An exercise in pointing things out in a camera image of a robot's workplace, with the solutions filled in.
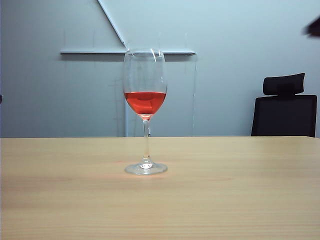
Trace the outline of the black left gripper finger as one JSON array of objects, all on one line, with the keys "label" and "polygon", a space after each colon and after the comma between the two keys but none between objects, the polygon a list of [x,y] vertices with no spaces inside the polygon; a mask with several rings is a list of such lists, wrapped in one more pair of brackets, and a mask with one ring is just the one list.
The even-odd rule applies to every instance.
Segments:
[{"label": "black left gripper finger", "polygon": [[311,38],[319,38],[320,37],[320,17],[318,16],[308,25],[306,25],[303,30],[302,34]]}]

